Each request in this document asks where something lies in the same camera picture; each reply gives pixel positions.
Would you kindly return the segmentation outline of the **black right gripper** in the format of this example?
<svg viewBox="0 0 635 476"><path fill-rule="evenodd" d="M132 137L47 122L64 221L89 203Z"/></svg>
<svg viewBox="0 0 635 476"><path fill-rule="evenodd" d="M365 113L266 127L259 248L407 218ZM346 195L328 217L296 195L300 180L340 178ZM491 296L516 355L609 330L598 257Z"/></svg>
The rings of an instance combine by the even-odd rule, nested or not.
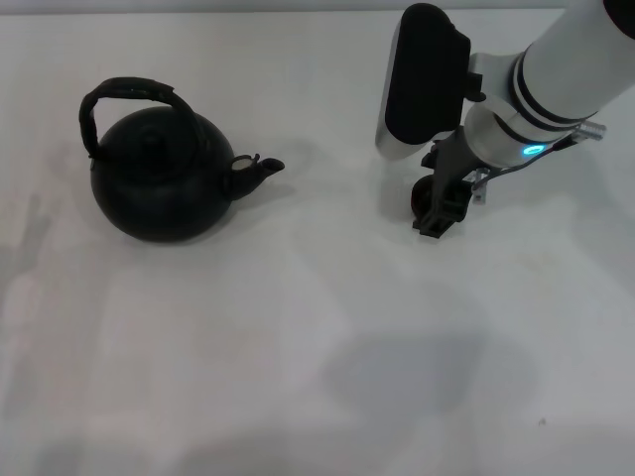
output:
<svg viewBox="0 0 635 476"><path fill-rule="evenodd" d="M422 236L439 239L465 218L474 191L474 181L467 178L489 166L469 147L463 126L447 138L434 141L421 166L433 172L433 185L417 183L413 187L413 228ZM444 194L444 214L434 194Z"/></svg>

